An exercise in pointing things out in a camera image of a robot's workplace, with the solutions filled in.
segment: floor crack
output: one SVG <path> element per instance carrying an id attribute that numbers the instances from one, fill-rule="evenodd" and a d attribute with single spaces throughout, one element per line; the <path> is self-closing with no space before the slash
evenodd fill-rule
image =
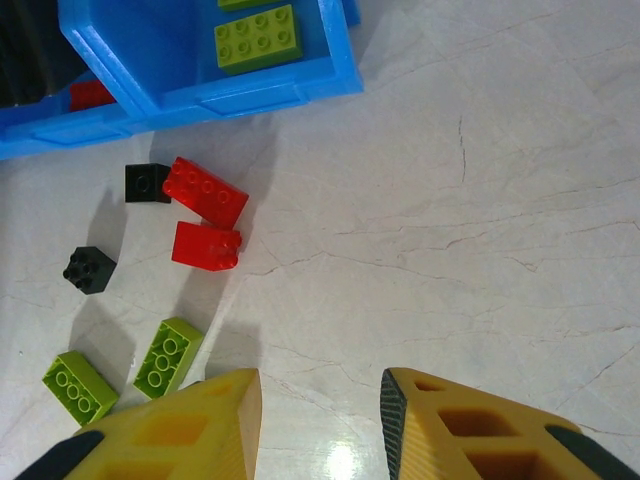
<path id="1" fill-rule="evenodd" d="M 462 115 L 458 122 L 458 135 L 460 136 L 460 148 L 462 149 L 462 183 L 467 176 L 467 150 L 464 148 L 464 135 L 462 135 Z"/>

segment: square hole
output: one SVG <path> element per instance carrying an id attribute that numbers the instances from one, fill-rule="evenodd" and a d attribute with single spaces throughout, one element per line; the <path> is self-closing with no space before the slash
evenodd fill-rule
<path id="1" fill-rule="evenodd" d="M 562 480 L 536 452 L 467 453 L 483 480 Z"/>
<path id="2" fill-rule="evenodd" d="M 517 432 L 502 417 L 486 410 L 441 410 L 440 418 L 456 437 L 511 437 Z"/>
<path id="3" fill-rule="evenodd" d="M 158 415 L 136 436 L 135 445 L 184 446 L 193 445 L 207 425 L 204 415 Z"/>
<path id="4" fill-rule="evenodd" d="M 175 465 L 164 462 L 118 462 L 106 465 L 100 480 L 167 480 Z"/>
<path id="5" fill-rule="evenodd" d="M 427 382 L 423 382 L 422 380 L 416 380 L 414 385 L 421 392 L 441 392 L 443 389 L 438 387 L 437 385 L 432 385 Z"/>

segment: red lego brick in bin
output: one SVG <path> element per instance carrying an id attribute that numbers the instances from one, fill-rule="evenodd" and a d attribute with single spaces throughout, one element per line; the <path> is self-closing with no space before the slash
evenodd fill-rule
<path id="1" fill-rule="evenodd" d="M 71 85 L 70 93 L 71 106 L 69 111 L 71 112 L 109 105 L 116 101 L 100 80 L 74 83 Z"/>

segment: black rubber pad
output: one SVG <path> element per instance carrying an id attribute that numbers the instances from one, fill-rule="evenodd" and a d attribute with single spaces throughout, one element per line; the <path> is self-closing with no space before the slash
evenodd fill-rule
<path id="1" fill-rule="evenodd" d="M 547 425 L 545 428 L 553 438 L 602 480 L 640 480 L 637 473 L 602 448 L 595 440 L 558 425 Z"/>
<path id="2" fill-rule="evenodd" d="M 400 462 L 402 460 L 402 437 L 404 434 L 404 417 L 407 410 L 407 399 L 398 387 L 396 380 L 387 369 L 382 374 L 380 386 L 380 418 L 384 448 L 387 452 L 389 478 L 398 480 Z"/>
<path id="3" fill-rule="evenodd" d="M 103 439 L 102 432 L 92 430 L 60 442 L 16 480 L 63 480 Z"/>

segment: black lego brick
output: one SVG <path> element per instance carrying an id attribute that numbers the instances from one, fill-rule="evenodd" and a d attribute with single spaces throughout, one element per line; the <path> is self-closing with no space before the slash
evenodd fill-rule
<path id="1" fill-rule="evenodd" d="M 116 262 L 96 247 L 78 247 L 62 276 L 85 295 L 104 292 Z"/>
<path id="2" fill-rule="evenodd" d="M 124 201 L 171 203 L 171 198 L 162 191 L 170 170 L 170 167 L 159 163 L 127 165 L 124 169 Z"/>

